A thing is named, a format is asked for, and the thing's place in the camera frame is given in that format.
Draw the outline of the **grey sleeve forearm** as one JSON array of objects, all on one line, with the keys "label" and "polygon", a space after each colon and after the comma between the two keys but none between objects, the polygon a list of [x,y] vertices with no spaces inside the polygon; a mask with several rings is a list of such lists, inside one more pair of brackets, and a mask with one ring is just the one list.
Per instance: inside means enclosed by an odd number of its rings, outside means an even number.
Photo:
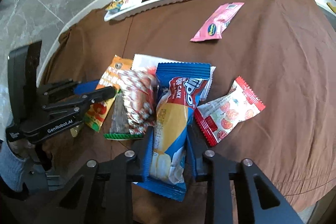
[{"label": "grey sleeve forearm", "polygon": [[14,145],[14,153],[7,140],[1,145],[1,179],[15,193],[23,191],[24,179],[33,167],[26,145]]}]

